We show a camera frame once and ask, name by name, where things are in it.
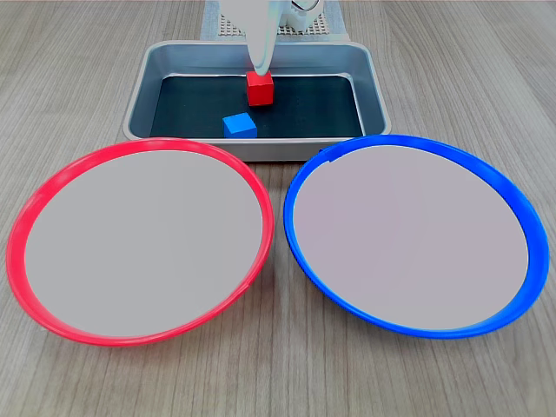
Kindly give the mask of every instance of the blue cube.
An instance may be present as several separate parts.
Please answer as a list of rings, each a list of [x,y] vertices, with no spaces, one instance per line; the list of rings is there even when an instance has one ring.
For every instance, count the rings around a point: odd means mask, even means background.
[[[224,137],[255,138],[257,127],[247,113],[224,117]]]

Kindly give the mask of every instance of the dark tray bottom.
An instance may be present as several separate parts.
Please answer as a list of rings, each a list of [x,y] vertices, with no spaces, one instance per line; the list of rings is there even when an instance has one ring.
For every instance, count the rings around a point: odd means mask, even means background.
[[[243,76],[162,81],[151,137],[223,137],[222,118],[247,112],[260,138],[362,136],[354,93],[341,76],[277,76],[271,106],[248,106]]]

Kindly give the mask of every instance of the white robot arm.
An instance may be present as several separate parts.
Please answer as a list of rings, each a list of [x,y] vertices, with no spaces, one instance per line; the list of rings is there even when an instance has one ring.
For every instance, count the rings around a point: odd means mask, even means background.
[[[322,13],[324,0],[220,0],[221,13],[243,34],[249,57],[264,76],[274,53],[279,26],[304,31]]]

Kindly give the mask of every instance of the wooden block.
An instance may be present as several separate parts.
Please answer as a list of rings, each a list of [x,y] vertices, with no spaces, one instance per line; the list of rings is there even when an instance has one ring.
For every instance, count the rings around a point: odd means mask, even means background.
[[[254,71],[247,73],[247,98],[249,106],[268,106],[275,99],[275,84],[270,71],[264,76]]]

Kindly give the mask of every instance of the red plate rim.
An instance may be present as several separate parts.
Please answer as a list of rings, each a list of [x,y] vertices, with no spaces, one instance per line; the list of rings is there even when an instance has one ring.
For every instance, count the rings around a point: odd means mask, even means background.
[[[122,156],[154,150],[180,150],[209,156],[227,164],[243,177],[255,192],[255,196],[261,206],[262,238],[261,246],[259,247],[259,252],[257,253],[255,261],[239,287],[226,300],[201,317],[178,328],[173,328],[158,334],[137,337],[99,336],[73,328],[51,314],[36,298],[30,287],[25,272],[25,248],[33,224],[49,201],[63,189],[63,187],[81,174],[102,163],[112,161]],[[229,152],[217,148],[216,146],[208,145],[207,143],[161,137],[141,139],[133,142],[118,143],[92,152],[74,161],[64,169],[61,169],[45,182],[25,203],[10,232],[6,248],[6,271],[11,289],[23,310],[25,310],[25,312],[38,324],[47,328],[52,333],[58,334],[66,339],[90,345],[106,347],[137,346],[155,341],[163,341],[188,332],[215,318],[219,313],[231,306],[245,291],[247,291],[257,275],[261,272],[264,263],[268,259],[274,231],[275,219],[268,191],[255,172],[251,170],[245,162],[231,155]]]

